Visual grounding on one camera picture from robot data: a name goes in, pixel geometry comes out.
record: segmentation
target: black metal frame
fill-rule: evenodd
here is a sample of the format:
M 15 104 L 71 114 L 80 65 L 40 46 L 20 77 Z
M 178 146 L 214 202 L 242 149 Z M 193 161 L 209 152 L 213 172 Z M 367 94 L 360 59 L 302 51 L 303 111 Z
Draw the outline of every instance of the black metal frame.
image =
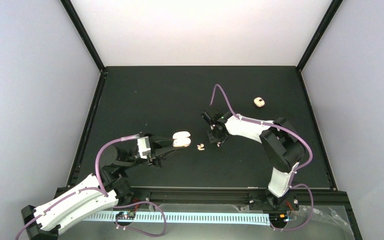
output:
M 101 72 L 96 86 L 96 91 L 93 95 L 92 104 L 87 115 L 86 123 L 81 135 L 80 143 L 77 148 L 76 155 L 74 157 L 74 162 L 68 177 L 67 186 L 58 188 L 55 197 L 62 194 L 64 191 L 68 190 L 70 187 L 76 184 L 78 174 L 80 172 L 80 167 L 82 163 L 83 154 L 85 152 L 86 144 L 88 142 L 89 134 L 92 128 L 94 117 L 97 111 L 98 103 L 102 94 L 102 90 L 107 78 L 107 72 L 105 72 L 105 66 L 101 61 L 101 58 L 98 55 L 94 45 L 92 44 L 91 39 L 89 38 L 88 33 L 86 32 L 85 27 L 83 26 L 79 16 L 77 15 L 73 4 L 70 0 L 60 0 L 65 10 L 67 11 L 69 17 L 71 18 L 74 26 L 76 27 L 81 39 L 89 50 L 90 55 L 95 61 L 96 66 Z M 310 59 L 313 51 L 315 50 L 317 44 L 319 43 L 323 33 L 326 31 L 329 23 L 334 17 L 336 11 L 341 5 L 343 0 L 333 0 L 327 9 L 321 23 L 319 24 L 314 36 L 312 37 L 308 47 L 306 48 L 301 60 L 299 61 L 296 67 L 296 74 L 301 81 L 302 88 L 305 93 L 306 101 L 310 109 L 310 114 L 314 122 L 314 127 L 317 132 L 318 139 L 322 145 L 322 151 L 324 158 L 326 159 L 326 167 L 328 179 L 331 181 L 331 189 L 321 190 L 321 189 L 312 189 L 312 195 L 314 198 L 314 205 L 325 205 L 325 206 L 344 206 L 349 223 L 354 232 L 354 237 L 356 240 L 363 239 L 360 233 L 360 230 L 357 225 L 356 218 L 354 216 L 353 209 L 348 199 L 348 195 L 344 191 L 338 191 L 334 176 L 332 174 L 332 169 L 330 167 L 326 151 L 322 142 L 322 138 L 319 132 L 319 128 L 314 116 L 313 109 L 311 107 L 310 99 L 307 94 L 307 90 L 304 84 L 303 77 L 301 75 L 302 70 L 304 69 L 307 61 Z M 246 199 L 249 199 L 250 196 L 264 191 L 264 188 L 261 189 L 189 189 L 189 188 L 142 188 L 134 187 L 132 191 L 135 196 L 140 198 L 149 198 L 156 204 L 163 203 L 172 203 L 172 204 L 229 204 L 229 205 L 243 205 Z M 300 205 L 310 205 L 310 197 L 306 190 L 294 189 L 291 190 L 296 196 Z

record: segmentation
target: black table surface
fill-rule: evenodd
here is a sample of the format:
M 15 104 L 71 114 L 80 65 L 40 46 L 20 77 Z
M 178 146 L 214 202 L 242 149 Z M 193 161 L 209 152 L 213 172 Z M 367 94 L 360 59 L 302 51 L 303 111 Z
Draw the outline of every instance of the black table surface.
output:
M 140 165 L 127 171 L 132 187 L 248 188 L 267 187 L 273 166 L 262 145 L 233 136 L 222 148 L 210 144 L 208 124 L 200 116 L 220 84 L 233 110 L 246 117 L 284 117 L 311 146 L 313 161 L 299 170 L 293 183 L 329 188 L 327 166 L 305 93 L 294 66 L 110 66 L 87 141 L 77 182 L 94 172 L 98 150 L 105 143 L 139 132 L 171 137 L 188 131 L 192 143 L 162 168 Z M 254 98 L 265 106 L 258 108 Z M 215 107 L 227 112 L 217 91 Z M 205 145 L 199 151 L 197 145 Z M 129 150 L 136 141 L 116 143 Z

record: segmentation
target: white wall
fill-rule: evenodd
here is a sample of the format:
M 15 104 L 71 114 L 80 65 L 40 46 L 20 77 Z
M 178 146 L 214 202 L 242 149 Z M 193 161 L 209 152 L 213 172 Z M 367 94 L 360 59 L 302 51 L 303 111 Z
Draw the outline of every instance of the white wall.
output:
M 303 76 L 362 236 L 384 239 L 384 2 L 343 1 Z
M 106 66 L 295 66 L 331 0 L 73 0 Z
M 65 185 L 98 77 L 60 1 L 0 1 L 0 240 Z

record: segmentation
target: robotic arm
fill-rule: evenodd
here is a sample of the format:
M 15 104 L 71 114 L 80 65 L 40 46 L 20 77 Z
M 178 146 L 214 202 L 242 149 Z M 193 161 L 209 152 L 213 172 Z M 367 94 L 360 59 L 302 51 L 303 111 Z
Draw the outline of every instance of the robotic arm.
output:
M 43 205 L 28 205 L 21 210 L 31 240 L 56 240 L 67 229 L 101 210 L 132 201 L 126 170 L 137 165 L 161 167 L 161 160 L 191 144 L 190 134 L 177 132 L 172 138 L 145 134 L 137 139 L 136 148 L 126 151 L 110 145 L 100 156 L 100 175 L 108 196 L 99 189 L 93 173 L 62 195 Z
M 210 130 L 207 131 L 210 143 L 218 143 L 221 147 L 228 137 L 238 135 L 262 144 L 273 165 L 271 180 L 267 188 L 270 193 L 267 196 L 267 202 L 272 209 L 275 209 L 290 188 L 295 168 L 304 156 L 305 148 L 289 133 L 275 127 L 245 121 L 242 119 L 245 117 L 240 114 L 237 114 L 239 117 L 237 118 L 231 112 L 223 114 L 213 106 L 209 106 L 201 116 L 210 125 Z M 262 120 L 248 117 L 247 119 L 262 122 Z M 292 125 L 284 118 L 264 122 L 295 132 Z

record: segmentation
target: perforated white strip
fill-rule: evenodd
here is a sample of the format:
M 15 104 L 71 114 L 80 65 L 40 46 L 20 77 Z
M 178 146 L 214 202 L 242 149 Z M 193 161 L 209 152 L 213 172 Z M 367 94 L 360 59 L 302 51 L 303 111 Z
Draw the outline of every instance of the perforated white strip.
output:
M 119 211 L 100 211 L 84 221 L 115 222 Z M 188 224 L 251 224 L 269 226 L 269 215 L 263 213 L 212 213 L 212 212 L 164 212 L 167 223 Z M 134 219 L 119 219 L 119 222 L 163 223 L 160 212 L 139 211 Z

